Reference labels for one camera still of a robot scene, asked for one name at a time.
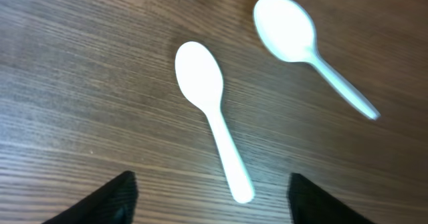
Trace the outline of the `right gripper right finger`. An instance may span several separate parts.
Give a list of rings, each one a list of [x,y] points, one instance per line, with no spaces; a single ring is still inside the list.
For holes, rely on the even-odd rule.
[[[290,175],[288,201],[294,224],[374,224],[299,173]]]

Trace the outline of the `white spoon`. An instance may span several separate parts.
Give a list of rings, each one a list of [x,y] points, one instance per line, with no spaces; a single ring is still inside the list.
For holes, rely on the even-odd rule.
[[[316,28],[307,11],[293,0],[258,0],[253,8],[257,34],[266,48],[284,62],[306,62],[353,108],[371,120],[380,112],[320,55]]]
[[[207,117],[231,195],[238,203],[253,200],[255,190],[221,112],[223,75],[211,52],[196,41],[179,47],[175,73],[185,98]]]

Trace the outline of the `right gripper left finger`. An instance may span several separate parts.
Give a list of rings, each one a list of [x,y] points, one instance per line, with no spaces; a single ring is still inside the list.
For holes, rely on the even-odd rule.
[[[131,224],[137,200],[136,175],[124,171],[43,224]]]

